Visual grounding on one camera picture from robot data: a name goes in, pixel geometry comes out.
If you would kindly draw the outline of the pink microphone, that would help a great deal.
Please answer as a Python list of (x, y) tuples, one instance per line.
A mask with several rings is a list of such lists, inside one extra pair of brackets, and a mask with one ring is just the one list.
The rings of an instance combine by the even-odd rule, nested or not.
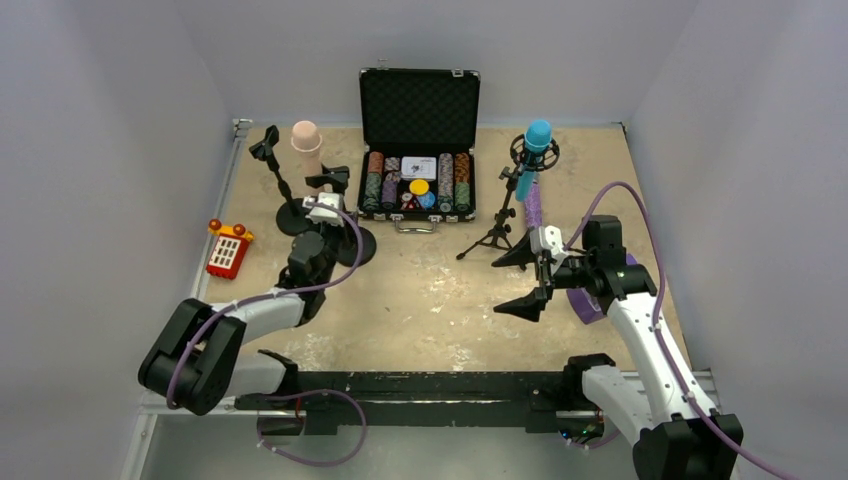
[(295, 123), (291, 129), (290, 143), (299, 155), (305, 177), (315, 176), (322, 172), (320, 161), (322, 136), (315, 123), (308, 120)]

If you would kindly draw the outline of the blue microphone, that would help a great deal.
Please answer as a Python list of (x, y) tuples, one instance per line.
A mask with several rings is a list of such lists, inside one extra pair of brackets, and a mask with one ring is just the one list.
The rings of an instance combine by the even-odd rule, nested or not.
[(529, 195), (537, 173), (536, 166), (547, 152), (551, 140), (552, 127), (547, 120), (537, 119), (528, 126), (523, 139), (522, 173), (515, 190), (518, 202), (524, 202)]

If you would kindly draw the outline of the black round-base mic stand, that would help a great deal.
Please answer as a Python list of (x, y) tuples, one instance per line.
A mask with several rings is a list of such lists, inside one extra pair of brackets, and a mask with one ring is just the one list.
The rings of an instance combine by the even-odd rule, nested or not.
[(357, 258), (359, 250), (362, 250), (360, 266), (367, 264), (376, 254), (377, 245), (373, 233), (358, 224), (356, 213), (349, 212), (345, 204), (345, 193), (349, 185), (350, 170), (346, 166), (322, 167), (318, 175), (306, 177), (305, 181), (309, 187), (313, 187), (317, 196), (320, 192), (340, 193), (344, 197), (344, 210), (341, 212), (345, 221), (347, 240), (344, 248), (337, 255), (337, 261), (344, 266), (351, 267)]

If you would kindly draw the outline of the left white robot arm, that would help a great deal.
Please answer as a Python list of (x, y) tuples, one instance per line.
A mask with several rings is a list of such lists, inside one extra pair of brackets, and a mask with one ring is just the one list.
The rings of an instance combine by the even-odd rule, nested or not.
[(195, 415), (223, 399), (294, 390), (296, 364), (269, 350), (244, 354), (244, 344), (315, 318), (326, 299), (344, 241), (356, 234), (346, 226), (322, 224), (297, 235), (268, 292), (229, 303), (181, 301), (138, 369), (138, 383), (161, 395), (170, 409)]

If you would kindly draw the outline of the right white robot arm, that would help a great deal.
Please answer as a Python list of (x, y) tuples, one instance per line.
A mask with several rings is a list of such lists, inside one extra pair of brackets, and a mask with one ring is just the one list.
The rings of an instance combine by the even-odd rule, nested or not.
[(624, 340), (643, 388), (629, 384), (618, 368), (600, 364), (580, 368), (579, 391), (627, 439), (638, 478), (731, 478), (737, 453), (726, 442), (741, 442), (741, 423), (718, 411), (683, 360), (648, 270), (627, 261), (621, 222), (593, 215), (581, 242), (581, 253), (574, 255), (559, 228), (527, 231), (492, 265), (533, 264), (539, 284), (496, 312), (536, 322), (555, 290), (584, 290)]

